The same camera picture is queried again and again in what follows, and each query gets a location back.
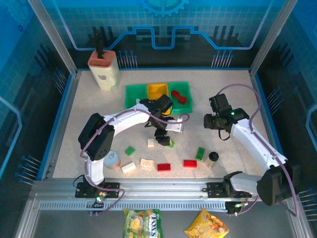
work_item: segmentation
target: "yellow tray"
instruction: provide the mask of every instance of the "yellow tray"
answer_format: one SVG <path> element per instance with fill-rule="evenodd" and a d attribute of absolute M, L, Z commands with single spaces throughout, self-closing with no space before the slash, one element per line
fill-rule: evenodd
<path fill-rule="evenodd" d="M 148 94 L 149 100 L 157 100 L 163 94 L 169 96 L 168 84 L 167 83 L 148 84 L 147 85 L 147 94 Z M 169 114 L 170 114 L 170 108 L 163 115 L 167 116 Z"/>

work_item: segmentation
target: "candy bag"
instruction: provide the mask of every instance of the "candy bag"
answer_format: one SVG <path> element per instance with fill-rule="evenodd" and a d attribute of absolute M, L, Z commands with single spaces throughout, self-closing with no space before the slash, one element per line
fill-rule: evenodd
<path fill-rule="evenodd" d="M 124 209 L 124 220 L 123 238 L 163 238 L 158 209 Z"/>
<path fill-rule="evenodd" d="M 223 238 L 229 229 L 217 217 L 203 209 L 185 233 L 190 238 Z"/>

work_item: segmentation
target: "red toy brick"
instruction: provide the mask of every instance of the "red toy brick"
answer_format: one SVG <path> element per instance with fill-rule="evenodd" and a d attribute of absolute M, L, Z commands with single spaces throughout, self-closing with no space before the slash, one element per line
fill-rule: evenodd
<path fill-rule="evenodd" d="M 170 164 L 158 164 L 158 171 L 170 171 Z"/>
<path fill-rule="evenodd" d="M 184 167 L 197 168 L 197 160 L 184 160 Z"/>
<path fill-rule="evenodd" d="M 179 98 L 180 97 L 180 93 L 177 92 L 176 90 L 171 91 L 171 94 L 174 98 Z"/>
<path fill-rule="evenodd" d="M 181 103 L 181 104 L 185 104 L 187 101 L 187 98 L 186 97 L 183 97 L 183 96 L 179 96 L 178 98 L 178 102 Z"/>

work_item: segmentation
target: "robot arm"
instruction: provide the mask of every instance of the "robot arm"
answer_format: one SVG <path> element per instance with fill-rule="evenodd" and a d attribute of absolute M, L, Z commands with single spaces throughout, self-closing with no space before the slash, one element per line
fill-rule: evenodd
<path fill-rule="evenodd" d="M 229 134 L 232 133 L 256 159 L 263 173 L 263 176 L 255 176 L 238 171 L 226 175 L 224 183 L 229 185 L 231 192 L 245 191 L 259 195 L 267 205 L 275 204 L 290 197 L 291 191 L 285 173 L 275 158 L 278 157 L 282 164 L 285 165 L 292 177 L 295 190 L 297 190 L 300 168 L 290 164 L 283 155 L 265 140 L 253 125 L 253 130 L 251 131 L 249 116 L 241 108 L 233 110 L 224 94 L 210 98 L 210 104 L 214 113 L 205 115 L 204 127 L 216 129 L 219 132 L 225 130 Z"/>
<path fill-rule="evenodd" d="M 125 112 L 100 116 L 98 113 L 93 114 L 84 129 L 78 137 L 81 149 L 88 143 L 96 131 L 104 125 L 107 121 L 114 118 L 93 140 L 86 150 L 86 156 L 88 159 L 88 175 L 94 184 L 100 184 L 104 181 L 103 164 L 104 157 L 108 154 L 111 148 L 113 138 L 120 132 L 139 123 L 149 122 L 152 126 L 156 127 L 155 137 L 159 144 L 164 146 L 171 145 L 170 137 L 167 136 L 167 131 L 172 130 L 176 132 L 182 132 L 182 118 L 174 120 L 172 117 L 164 118 L 162 113 L 166 112 L 173 102 L 171 99 L 163 95 L 158 100 L 150 101 L 148 99 L 141 100 L 134 107 L 127 109 Z M 157 121 L 150 117 L 154 115 L 168 122 L 179 122 L 179 124 L 167 125 L 166 123 Z"/>

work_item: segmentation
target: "green toy brick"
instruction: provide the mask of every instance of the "green toy brick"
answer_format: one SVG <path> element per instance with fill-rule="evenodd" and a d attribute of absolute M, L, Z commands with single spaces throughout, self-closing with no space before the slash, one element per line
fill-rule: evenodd
<path fill-rule="evenodd" d="M 169 145 L 168 147 L 169 147 L 169 148 L 173 148 L 173 147 L 174 147 L 174 144 L 175 144 L 175 143 L 174 143 L 174 141 L 172 140 L 171 145 Z"/>
<path fill-rule="evenodd" d="M 204 152 L 205 152 L 205 149 L 202 148 L 202 147 L 199 147 L 198 151 L 197 151 L 197 155 L 196 155 L 196 160 L 200 160 L 201 161 L 203 159 Z"/>
<path fill-rule="evenodd" d="M 125 153 L 130 156 L 134 153 L 135 149 L 132 146 L 129 146 L 126 150 Z"/>

